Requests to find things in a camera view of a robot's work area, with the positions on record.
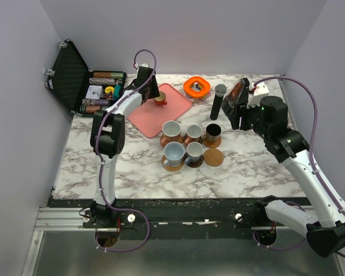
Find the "pink mug back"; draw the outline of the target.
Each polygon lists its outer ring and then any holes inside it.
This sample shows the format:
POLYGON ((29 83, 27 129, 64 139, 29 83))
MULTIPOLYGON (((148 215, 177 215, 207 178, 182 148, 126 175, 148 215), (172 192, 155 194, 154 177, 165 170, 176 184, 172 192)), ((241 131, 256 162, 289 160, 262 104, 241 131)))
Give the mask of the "pink mug back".
POLYGON ((186 134, 183 138, 184 145, 188 146, 190 143, 193 143, 193 142, 197 142, 201 144, 202 134, 203 134, 203 130, 199 125, 197 124, 190 125, 187 128, 186 134))

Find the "light blue mug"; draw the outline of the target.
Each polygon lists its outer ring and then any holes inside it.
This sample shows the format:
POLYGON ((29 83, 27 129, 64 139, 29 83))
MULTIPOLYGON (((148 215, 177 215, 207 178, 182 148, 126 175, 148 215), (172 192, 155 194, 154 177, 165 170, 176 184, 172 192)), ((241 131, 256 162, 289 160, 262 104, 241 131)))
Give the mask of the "light blue mug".
POLYGON ((178 167, 183 160, 184 154, 185 154, 185 148, 181 143, 177 141, 169 142, 164 147, 165 160, 163 161, 162 165, 164 167, 167 167, 167 166, 178 167))

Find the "light wood coaster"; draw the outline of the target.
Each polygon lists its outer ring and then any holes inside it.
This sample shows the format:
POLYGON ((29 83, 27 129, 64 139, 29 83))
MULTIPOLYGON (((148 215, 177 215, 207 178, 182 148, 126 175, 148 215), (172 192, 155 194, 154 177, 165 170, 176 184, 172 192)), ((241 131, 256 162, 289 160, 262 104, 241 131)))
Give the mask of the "light wood coaster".
POLYGON ((224 154, 217 148, 209 148, 204 153, 204 161, 207 165, 217 167, 224 161, 224 154))
POLYGON ((221 136, 219 136, 214 142, 209 142, 206 135, 203 135, 202 141, 208 148, 217 148, 221 144, 221 136))

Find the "dark wood coaster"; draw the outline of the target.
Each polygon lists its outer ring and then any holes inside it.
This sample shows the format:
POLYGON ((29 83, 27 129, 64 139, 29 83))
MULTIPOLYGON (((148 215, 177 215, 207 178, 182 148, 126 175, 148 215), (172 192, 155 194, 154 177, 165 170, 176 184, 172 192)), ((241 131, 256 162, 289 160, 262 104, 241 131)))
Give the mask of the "dark wood coaster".
POLYGON ((197 168, 203 164, 204 157, 201 155, 199 158, 194 159, 190 157, 188 154, 185 154, 183 157, 183 160, 184 160, 184 164, 187 165, 188 167, 197 168))

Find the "pink mug front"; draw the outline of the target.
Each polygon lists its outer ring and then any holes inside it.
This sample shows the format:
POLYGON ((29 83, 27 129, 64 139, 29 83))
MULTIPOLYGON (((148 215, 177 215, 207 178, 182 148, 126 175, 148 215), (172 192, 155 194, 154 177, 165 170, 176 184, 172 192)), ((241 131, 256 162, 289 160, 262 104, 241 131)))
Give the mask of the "pink mug front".
POLYGON ((162 126, 163 135, 169 138, 170 141, 176 141, 181 135, 181 126, 176 121, 167 121, 162 126))

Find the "pink mug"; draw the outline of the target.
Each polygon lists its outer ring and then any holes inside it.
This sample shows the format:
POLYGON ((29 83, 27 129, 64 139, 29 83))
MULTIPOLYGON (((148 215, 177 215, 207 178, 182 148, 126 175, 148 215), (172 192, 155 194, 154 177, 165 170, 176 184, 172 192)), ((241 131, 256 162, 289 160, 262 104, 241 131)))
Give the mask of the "pink mug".
POLYGON ((176 141, 181 135, 181 126, 176 121, 167 121, 162 126, 163 135, 169 138, 170 141, 176 141))
POLYGON ((190 125, 187 128, 186 134, 183 138, 184 145, 188 146, 190 143, 193 143, 193 142, 197 142, 201 144, 202 134, 203 134, 203 130, 199 125, 197 124, 190 125))

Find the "small tan cup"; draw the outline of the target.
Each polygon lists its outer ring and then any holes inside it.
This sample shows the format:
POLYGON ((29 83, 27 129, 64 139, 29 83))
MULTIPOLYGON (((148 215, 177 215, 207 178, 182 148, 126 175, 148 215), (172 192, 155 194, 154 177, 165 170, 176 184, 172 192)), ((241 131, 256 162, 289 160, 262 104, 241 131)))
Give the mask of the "small tan cup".
POLYGON ((167 105, 166 94, 160 91, 159 96, 154 98, 154 103, 157 106, 167 105))

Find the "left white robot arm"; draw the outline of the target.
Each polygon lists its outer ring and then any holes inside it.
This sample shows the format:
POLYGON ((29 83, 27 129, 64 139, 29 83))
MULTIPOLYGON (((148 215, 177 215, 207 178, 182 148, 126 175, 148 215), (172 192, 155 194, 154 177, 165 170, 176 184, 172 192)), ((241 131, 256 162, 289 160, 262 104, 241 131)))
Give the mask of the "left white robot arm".
POLYGON ((103 227, 116 221, 114 178, 116 163, 125 144, 125 120, 147 100, 159 94, 155 70, 146 66, 137 69, 137 77, 122 96, 106 110, 94 113, 90 145, 97 156, 97 189, 91 203, 91 217, 103 227))

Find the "large woven rattan coaster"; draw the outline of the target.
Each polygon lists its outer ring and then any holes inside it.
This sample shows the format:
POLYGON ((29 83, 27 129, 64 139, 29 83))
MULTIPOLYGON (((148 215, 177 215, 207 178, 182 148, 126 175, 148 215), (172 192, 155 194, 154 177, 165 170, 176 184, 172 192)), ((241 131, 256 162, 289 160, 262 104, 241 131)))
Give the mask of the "large woven rattan coaster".
MULTIPOLYGON (((183 144, 183 137, 180 135, 179 138, 176 140, 177 142, 183 144)), ((170 143, 172 141, 169 140, 168 137, 166 137, 165 135, 163 135, 161 138, 160 138, 160 146, 162 148, 164 148, 168 143, 170 143)))

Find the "grey mug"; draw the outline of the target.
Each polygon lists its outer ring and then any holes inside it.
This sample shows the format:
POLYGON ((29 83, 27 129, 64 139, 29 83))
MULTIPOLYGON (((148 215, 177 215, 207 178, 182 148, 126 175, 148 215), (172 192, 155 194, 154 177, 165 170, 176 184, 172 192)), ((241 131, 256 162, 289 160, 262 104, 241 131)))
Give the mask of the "grey mug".
POLYGON ((187 153, 187 157, 185 159, 185 164, 197 162, 202 157, 203 147, 198 142, 191 142, 186 148, 186 153, 187 153))

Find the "small woven rattan coaster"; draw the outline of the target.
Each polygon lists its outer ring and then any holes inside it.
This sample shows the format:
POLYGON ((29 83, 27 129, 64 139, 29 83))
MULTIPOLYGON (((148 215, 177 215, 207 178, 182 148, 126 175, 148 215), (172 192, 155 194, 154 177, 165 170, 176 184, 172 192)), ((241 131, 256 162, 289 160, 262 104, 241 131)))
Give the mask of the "small woven rattan coaster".
POLYGON ((181 161, 180 164, 177 166, 170 166, 165 163, 166 160, 167 158, 163 155, 161 158, 161 165, 165 170, 170 171, 170 172, 179 171, 184 165, 184 161, 181 161))

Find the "black gold mug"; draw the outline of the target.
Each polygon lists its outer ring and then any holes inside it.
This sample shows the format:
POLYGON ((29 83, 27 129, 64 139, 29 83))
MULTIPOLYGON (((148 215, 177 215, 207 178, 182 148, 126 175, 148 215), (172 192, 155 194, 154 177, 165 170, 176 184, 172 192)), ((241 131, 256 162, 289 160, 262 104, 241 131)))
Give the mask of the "black gold mug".
POLYGON ((209 142, 214 142, 221 135, 221 127, 218 124, 209 124, 205 133, 209 142))

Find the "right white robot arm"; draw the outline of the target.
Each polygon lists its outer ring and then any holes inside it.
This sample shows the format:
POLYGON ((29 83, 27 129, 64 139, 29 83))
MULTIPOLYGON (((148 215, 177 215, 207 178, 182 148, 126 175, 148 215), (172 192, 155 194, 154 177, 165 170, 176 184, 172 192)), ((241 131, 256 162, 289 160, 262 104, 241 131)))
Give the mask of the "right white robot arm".
POLYGON ((309 144, 303 135, 288 127, 288 106, 280 97, 266 96, 258 106, 246 99, 228 104, 226 114, 234 130, 252 129, 266 149, 275 156, 301 186, 316 214, 311 216, 271 195, 256 203, 254 221, 266 225, 279 222, 306 238, 321 257, 328 257, 345 247, 345 205, 333 201, 331 184, 319 180, 321 170, 309 157, 309 144))

